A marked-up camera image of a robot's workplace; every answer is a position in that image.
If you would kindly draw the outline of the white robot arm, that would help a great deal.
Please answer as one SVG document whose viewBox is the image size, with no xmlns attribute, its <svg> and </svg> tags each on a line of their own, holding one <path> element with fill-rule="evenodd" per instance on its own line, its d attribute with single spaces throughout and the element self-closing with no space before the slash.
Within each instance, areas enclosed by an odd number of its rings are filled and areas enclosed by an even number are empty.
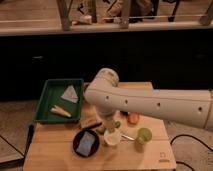
<svg viewBox="0 0 213 171">
<path fill-rule="evenodd" d="M 118 84 L 118 74 L 102 68 L 86 88 L 84 97 L 101 118 L 112 118 L 117 110 L 136 112 L 213 132 L 213 91 L 121 88 Z"/>
</svg>

